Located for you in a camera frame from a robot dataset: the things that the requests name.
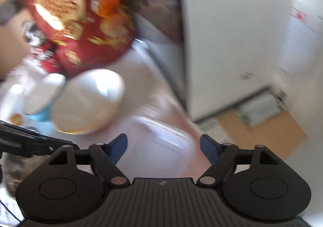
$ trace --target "white wall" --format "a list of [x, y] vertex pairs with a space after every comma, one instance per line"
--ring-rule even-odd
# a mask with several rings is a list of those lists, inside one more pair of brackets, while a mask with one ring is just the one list
[[[323, 0], [296, 1], [323, 14]], [[306, 78], [279, 82], [289, 95], [290, 113], [308, 137], [286, 162], [310, 185], [312, 200], [304, 219], [312, 226], [323, 226], [323, 46], [319, 53], [320, 59]]]

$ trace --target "red bag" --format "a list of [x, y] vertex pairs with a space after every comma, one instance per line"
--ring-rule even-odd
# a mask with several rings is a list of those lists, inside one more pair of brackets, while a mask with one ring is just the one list
[[24, 0], [71, 76], [122, 56], [135, 28], [122, 0]]

